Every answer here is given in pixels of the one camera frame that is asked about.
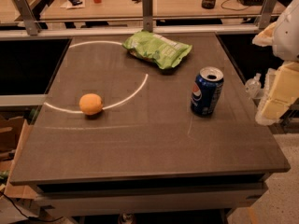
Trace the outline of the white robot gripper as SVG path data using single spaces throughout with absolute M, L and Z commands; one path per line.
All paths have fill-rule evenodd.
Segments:
M 260 125 L 279 123 L 280 118 L 299 98 L 299 0 L 292 0 L 280 14 L 252 39 L 254 45 L 272 46 L 273 53 L 284 62 L 266 74 L 263 97 L 255 120 Z

